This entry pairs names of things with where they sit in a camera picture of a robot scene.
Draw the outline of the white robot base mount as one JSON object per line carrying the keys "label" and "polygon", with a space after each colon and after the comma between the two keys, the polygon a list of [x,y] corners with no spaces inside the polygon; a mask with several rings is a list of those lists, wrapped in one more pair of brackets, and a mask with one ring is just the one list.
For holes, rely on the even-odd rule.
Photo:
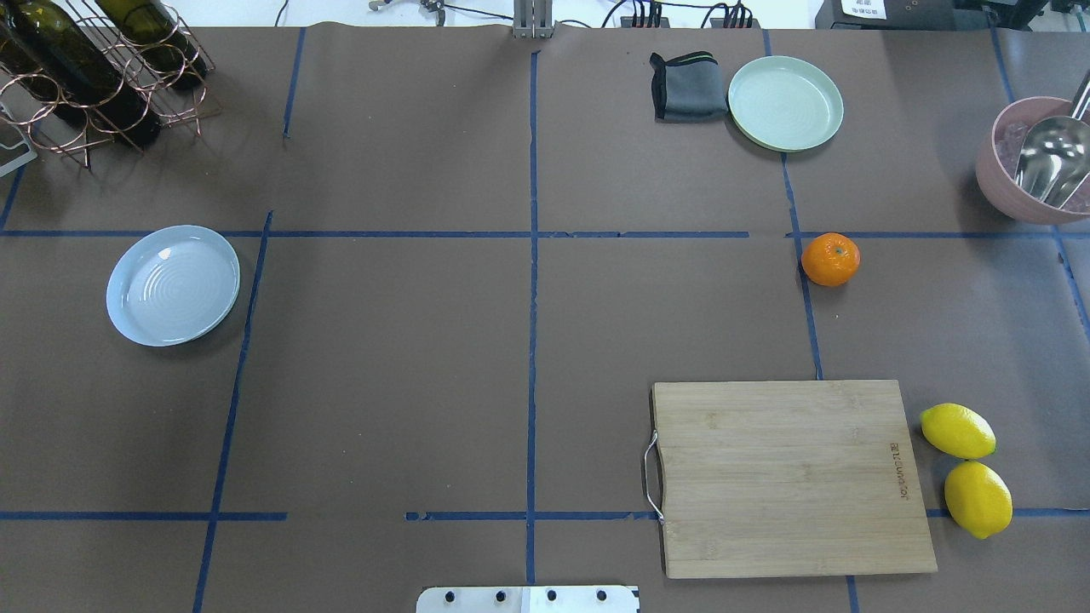
{"label": "white robot base mount", "polygon": [[416,612],[639,612],[639,590],[623,585],[433,587]]}

